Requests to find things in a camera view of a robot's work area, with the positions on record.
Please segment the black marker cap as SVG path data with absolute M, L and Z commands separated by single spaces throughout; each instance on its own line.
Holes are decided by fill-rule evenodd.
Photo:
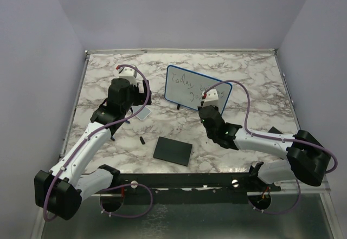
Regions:
M 143 144 L 143 145 L 146 144 L 145 141 L 144 141 L 144 139 L 143 139 L 143 137 L 140 137 L 140 142 L 141 142 L 141 144 Z

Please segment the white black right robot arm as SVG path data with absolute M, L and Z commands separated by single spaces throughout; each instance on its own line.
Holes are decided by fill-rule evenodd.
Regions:
M 216 106 L 198 108 L 198 115 L 207 137 L 226 149 L 252 150 L 278 157 L 280 160 L 261 164 L 249 177 L 253 190 L 261 191 L 268 184 L 297 179 L 310 186 L 320 186 L 331 159 L 324 147 L 310 132 L 299 130 L 286 135 L 246 131 L 244 127 L 223 120 Z

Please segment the blue-framed whiteboard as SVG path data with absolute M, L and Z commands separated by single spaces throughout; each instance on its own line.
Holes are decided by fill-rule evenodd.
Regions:
M 164 97 L 167 101 L 197 110 L 202 93 L 220 81 L 211 76 L 169 65 L 166 69 Z

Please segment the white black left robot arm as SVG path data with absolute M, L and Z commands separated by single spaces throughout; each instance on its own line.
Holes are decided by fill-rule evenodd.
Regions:
M 93 113 L 78 142 L 49 171 L 40 170 L 36 174 L 35 204 L 42 208 L 46 222 L 57 217 L 71 219 L 81 203 L 99 191 L 112 193 L 133 185 L 132 182 L 122 183 L 120 171 L 105 164 L 87 176 L 82 173 L 103 144 L 128 120 L 131 107 L 143 109 L 151 104 L 147 79 L 143 79 L 143 86 L 144 91 L 140 92 L 133 76 L 113 79 L 107 98 Z

